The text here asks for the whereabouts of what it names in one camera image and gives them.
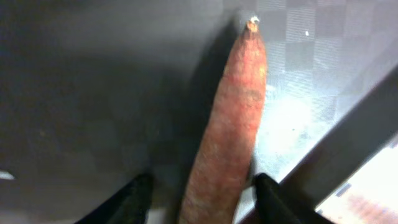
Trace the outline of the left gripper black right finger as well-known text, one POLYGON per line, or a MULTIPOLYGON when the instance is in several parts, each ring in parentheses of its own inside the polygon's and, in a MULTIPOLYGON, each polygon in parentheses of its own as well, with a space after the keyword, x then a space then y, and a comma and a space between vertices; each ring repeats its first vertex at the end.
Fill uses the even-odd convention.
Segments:
POLYGON ((306 207, 265 173, 253 178, 256 213, 263 224, 333 224, 306 207))

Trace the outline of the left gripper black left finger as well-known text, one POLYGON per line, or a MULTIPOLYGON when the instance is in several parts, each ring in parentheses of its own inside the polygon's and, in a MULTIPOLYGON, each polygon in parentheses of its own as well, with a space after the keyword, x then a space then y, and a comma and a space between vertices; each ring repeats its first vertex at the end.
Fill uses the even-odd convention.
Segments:
POLYGON ((75 224, 145 224, 153 189, 153 176, 140 174, 75 224))

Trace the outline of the orange carrot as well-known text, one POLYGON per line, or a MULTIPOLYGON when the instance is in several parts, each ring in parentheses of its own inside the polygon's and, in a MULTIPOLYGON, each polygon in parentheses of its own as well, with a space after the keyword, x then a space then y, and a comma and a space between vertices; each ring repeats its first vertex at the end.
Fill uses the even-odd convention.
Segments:
POLYGON ((177 223, 233 222, 261 123, 267 74, 266 45, 253 16, 229 53, 177 223))

